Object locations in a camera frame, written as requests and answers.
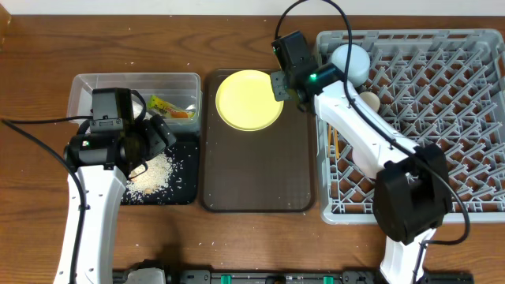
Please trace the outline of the yellow snack wrapper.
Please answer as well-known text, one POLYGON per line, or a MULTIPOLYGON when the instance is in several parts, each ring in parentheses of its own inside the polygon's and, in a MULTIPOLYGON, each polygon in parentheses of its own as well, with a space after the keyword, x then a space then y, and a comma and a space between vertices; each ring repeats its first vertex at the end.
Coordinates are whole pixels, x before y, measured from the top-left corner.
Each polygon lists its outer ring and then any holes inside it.
POLYGON ((169 103, 160 99, 156 95, 152 95, 147 102, 147 108, 156 114, 162 115, 165 118, 173 119, 190 119, 195 116, 194 110, 185 110, 173 103, 169 103))

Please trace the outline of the pile of rice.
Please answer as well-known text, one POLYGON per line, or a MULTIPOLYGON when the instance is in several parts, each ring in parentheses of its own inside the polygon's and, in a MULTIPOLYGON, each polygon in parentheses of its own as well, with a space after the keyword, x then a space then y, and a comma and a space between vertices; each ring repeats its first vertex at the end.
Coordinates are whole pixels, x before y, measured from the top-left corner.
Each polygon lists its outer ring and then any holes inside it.
POLYGON ((181 188, 182 178, 176 177, 184 170, 182 162, 162 153, 147 161, 148 169, 138 166, 127 181, 122 197, 124 204, 166 204, 174 201, 175 192, 181 188))

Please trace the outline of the yellow plate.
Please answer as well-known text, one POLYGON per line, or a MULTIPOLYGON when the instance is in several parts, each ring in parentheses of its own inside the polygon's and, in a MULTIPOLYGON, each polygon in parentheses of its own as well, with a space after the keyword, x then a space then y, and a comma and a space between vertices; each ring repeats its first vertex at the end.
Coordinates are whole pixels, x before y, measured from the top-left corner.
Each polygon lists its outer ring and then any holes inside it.
POLYGON ((215 105, 229 126, 252 132, 272 125, 282 113, 284 102, 275 99, 267 73, 246 69, 224 79, 216 92, 215 105))

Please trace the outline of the light blue bowl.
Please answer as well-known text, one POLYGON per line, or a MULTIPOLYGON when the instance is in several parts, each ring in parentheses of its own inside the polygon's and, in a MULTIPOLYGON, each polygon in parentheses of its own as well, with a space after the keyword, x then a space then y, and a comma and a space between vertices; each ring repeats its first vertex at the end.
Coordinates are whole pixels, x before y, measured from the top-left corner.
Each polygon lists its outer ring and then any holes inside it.
MULTIPOLYGON (((338 47, 330 56, 330 62, 341 71, 345 71, 346 59, 349 45, 343 44, 338 47)), ((353 44, 350 52, 350 62, 348 64, 348 80, 355 88, 362 86, 369 76, 371 59, 365 49, 353 44)))

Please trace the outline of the wooden chopstick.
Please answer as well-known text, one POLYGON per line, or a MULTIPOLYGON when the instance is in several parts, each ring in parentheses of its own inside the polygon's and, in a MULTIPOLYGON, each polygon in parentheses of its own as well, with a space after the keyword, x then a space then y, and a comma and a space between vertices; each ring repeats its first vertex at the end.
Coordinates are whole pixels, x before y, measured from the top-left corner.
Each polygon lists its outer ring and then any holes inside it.
POLYGON ((333 132, 334 146, 335 146, 335 160, 338 161, 340 158, 338 131, 332 127, 332 132, 333 132))
POLYGON ((331 145, 332 145, 332 127, 327 125, 327 157, 331 155, 331 145))

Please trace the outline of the cream cup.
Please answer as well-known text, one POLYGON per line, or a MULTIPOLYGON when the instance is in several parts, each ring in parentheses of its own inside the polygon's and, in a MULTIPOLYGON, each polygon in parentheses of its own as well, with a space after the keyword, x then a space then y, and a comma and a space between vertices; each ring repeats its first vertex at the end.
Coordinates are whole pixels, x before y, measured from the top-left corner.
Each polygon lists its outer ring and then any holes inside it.
POLYGON ((362 92, 360 98, 376 113, 379 111, 381 102, 379 97, 373 92, 362 92))

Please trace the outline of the pink bowl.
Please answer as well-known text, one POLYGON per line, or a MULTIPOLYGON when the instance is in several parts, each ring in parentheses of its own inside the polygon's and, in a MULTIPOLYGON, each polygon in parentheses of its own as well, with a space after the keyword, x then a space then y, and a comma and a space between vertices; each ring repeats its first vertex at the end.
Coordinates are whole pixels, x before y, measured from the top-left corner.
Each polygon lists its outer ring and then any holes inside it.
POLYGON ((367 177, 371 179, 376 178, 376 162, 374 160, 370 161, 366 154, 356 148, 352 151, 353 163, 359 168, 359 170, 367 177))

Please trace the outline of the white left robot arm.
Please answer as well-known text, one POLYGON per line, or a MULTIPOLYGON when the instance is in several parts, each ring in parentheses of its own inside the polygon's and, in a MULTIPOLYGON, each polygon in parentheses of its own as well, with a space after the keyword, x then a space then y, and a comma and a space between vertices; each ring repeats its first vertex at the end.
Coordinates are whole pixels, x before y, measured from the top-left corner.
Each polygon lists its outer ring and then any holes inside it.
POLYGON ((176 141, 159 115, 84 122, 65 147, 69 210, 56 283, 111 283, 118 211, 133 170, 176 141))

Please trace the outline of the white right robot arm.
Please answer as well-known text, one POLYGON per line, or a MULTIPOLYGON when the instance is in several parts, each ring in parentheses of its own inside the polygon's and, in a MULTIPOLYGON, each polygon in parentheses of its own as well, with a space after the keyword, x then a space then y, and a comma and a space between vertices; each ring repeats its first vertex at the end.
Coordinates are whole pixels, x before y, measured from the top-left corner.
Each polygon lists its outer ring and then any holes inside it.
POLYGON ((387 236, 382 278, 388 283, 422 280, 425 250, 437 244, 433 236, 452 209, 443 151, 397 133, 333 64, 286 64, 270 80, 276 100, 293 100, 336 128, 357 153, 357 167, 374 180, 372 212, 387 236))

